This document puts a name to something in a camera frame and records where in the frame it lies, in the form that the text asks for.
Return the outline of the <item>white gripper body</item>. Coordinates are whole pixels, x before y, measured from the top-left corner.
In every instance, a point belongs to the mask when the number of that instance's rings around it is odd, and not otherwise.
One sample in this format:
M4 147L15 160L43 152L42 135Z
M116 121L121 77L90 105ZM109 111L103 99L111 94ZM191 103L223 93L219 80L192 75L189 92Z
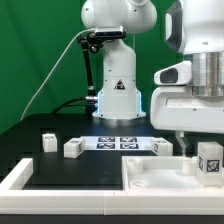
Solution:
M224 97L194 97L190 87L159 87L151 99L154 128L224 134Z

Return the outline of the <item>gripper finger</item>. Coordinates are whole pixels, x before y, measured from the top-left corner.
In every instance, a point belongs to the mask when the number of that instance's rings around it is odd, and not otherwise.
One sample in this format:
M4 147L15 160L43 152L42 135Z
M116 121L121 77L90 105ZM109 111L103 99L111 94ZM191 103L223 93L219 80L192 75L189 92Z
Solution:
M186 157L187 156L187 148L189 146L189 141L188 141L187 137L185 136L185 132L184 131L176 131L175 137L182 149L182 155L184 157Z

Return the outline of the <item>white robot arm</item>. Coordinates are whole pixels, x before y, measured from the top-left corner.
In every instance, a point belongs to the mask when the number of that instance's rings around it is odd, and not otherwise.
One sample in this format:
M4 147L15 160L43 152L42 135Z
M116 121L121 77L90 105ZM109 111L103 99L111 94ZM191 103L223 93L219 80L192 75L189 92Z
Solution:
M160 130L224 134L224 0L175 0L165 39L125 34L159 21L151 0L87 0L81 11L92 46L103 49L103 86L93 118L109 125L150 118Z

